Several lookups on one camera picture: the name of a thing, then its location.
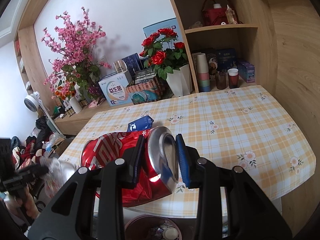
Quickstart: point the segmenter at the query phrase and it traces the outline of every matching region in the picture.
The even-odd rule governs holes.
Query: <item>red roses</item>
[[[152,33],[150,37],[153,37],[153,39],[156,40],[160,37],[160,33]]]
[[[173,29],[165,28],[165,29],[159,29],[158,32],[162,35],[165,35],[166,37],[177,37],[177,33],[173,31]]]
[[[147,53],[147,51],[144,50],[143,52],[141,52],[141,53],[139,54],[139,56],[140,56],[140,57],[145,57],[146,53]]]
[[[173,45],[174,45],[174,47],[176,49],[184,49],[184,43],[183,42],[175,42]]]
[[[167,56],[165,51],[157,51],[156,54],[154,54],[151,59],[152,63],[155,65],[161,65],[164,62],[165,57]]]
[[[142,46],[150,46],[152,44],[152,42],[154,41],[153,36],[150,36],[148,38],[146,38],[143,42],[142,42]]]

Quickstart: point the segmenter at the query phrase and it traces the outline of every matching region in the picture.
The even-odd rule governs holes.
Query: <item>white wall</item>
[[[0,48],[0,137],[24,141],[36,126],[37,113],[23,102],[26,95],[11,41]]]
[[[62,27],[63,21],[55,20],[55,16],[67,10],[73,22],[82,20],[82,6],[89,9],[90,20],[102,25],[107,34],[97,42],[95,58],[105,55],[110,64],[142,51],[141,43],[145,38],[143,27],[175,18],[169,0],[49,0],[35,23],[40,55],[48,74],[52,72],[48,59],[55,59],[58,54],[51,52],[40,41],[43,37],[42,30],[47,27],[49,33],[57,39],[54,27]]]

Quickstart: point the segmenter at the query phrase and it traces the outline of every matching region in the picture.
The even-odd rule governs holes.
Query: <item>glass bottle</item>
[[[235,11],[229,5],[227,5],[226,16],[229,24],[238,24]]]

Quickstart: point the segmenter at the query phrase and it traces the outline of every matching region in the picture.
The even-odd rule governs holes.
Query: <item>can lid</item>
[[[158,126],[150,131],[148,137],[150,163],[166,187],[172,192],[178,181],[178,160],[176,144],[170,130]]]
[[[166,240],[174,240],[178,237],[178,230],[175,228],[167,228],[165,231],[163,231],[162,236]]]

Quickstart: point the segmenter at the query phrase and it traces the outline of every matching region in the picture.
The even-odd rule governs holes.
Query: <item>checkered tablecloth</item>
[[[274,200],[292,191],[315,171],[316,157],[299,127],[261,86],[192,94],[95,114],[60,159],[79,164],[89,139],[126,131],[129,122],[149,115],[153,127],[181,133],[186,145],[219,167],[240,165]],[[196,217],[198,190],[179,179],[174,194],[131,208],[167,217]],[[223,215],[227,214],[222,198]]]

